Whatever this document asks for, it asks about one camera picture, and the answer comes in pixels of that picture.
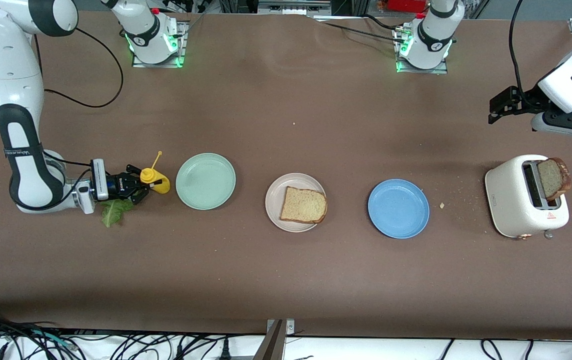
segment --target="table surface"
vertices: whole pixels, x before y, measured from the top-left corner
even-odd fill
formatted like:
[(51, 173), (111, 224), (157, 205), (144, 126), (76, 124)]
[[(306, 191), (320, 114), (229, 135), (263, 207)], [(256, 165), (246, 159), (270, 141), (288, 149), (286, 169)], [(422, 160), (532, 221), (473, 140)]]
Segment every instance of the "table surface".
[[(208, 211), (152, 193), (112, 228), (99, 210), (23, 214), (0, 141), (1, 314), (71, 328), (262, 332), (288, 317), (307, 335), (572, 338), (572, 191), (553, 240), (501, 237), (485, 198), (485, 172), (517, 155), (561, 157), (572, 173), (571, 136), (531, 132), (527, 114), (487, 124), (488, 100), (515, 83), (508, 22), (464, 21), (448, 75), (396, 73), (386, 41), (304, 16), (207, 14), (174, 70), (130, 68), (110, 13), (82, 12), (79, 26), (115, 50), (124, 89), (102, 109), (45, 94), (44, 147), (103, 158), (112, 173), (161, 150), (156, 169), (173, 184), (188, 158), (218, 153), (236, 189)], [(515, 40), (525, 87), (572, 49), (563, 22), (520, 22)], [(101, 103), (119, 86), (82, 34), (40, 45), (47, 88)], [(300, 234), (264, 209), (273, 180), (293, 172), (329, 201)], [(389, 178), (430, 203), (412, 239), (369, 220), (369, 193)]]

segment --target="blue plate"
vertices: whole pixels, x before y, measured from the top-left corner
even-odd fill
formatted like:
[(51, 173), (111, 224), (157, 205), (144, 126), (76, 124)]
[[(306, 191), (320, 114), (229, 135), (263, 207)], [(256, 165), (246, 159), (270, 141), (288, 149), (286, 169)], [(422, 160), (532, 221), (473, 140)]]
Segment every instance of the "blue plate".
[(425, 194), (414, 183), (391, 178), (370, 192), (368, 215), (387, 237), (409, 239), (424, 230), (430, 208)]

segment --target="light green plate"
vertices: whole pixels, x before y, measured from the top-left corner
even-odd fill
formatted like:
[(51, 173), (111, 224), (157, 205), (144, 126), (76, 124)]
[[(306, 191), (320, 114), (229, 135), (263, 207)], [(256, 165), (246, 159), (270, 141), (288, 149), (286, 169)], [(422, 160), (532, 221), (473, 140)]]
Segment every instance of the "light green plate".
[(211, 210), (226, 203), (235, 190), (235, 169), (226, 157), (200, 153), (183, 163), (175, 189), (184, 204), (197, 210)]

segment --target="bread slice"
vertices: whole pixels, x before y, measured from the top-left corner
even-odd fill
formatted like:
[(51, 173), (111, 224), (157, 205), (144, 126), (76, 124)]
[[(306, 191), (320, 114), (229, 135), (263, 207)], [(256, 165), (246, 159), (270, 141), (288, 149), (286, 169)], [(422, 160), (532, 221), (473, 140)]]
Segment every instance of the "bread slice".
[(537, 170), (547, 201), (553, 201), (570, 190), (570, 173), (562, 159), (551, 157), (544, 160), (537, 164)]
[(323, 193), (287, 186), (279, 219), (302, 224), (319, 224), (324, 220), (327, 208), (327, 198)]

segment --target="lettuce leaf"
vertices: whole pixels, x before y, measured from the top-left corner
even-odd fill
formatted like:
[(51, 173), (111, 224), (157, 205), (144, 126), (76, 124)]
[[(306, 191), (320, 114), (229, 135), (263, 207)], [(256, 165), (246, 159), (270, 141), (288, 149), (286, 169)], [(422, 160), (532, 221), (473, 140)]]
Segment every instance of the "lettuce leaf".
[(128, 199), (102, 201), (100, 204), (103, 205), (101, 222), (106, 228), (110, 228), (111, 225), (118, 223), (122, 219), (124, 212), (133, 209), (133, 202)]

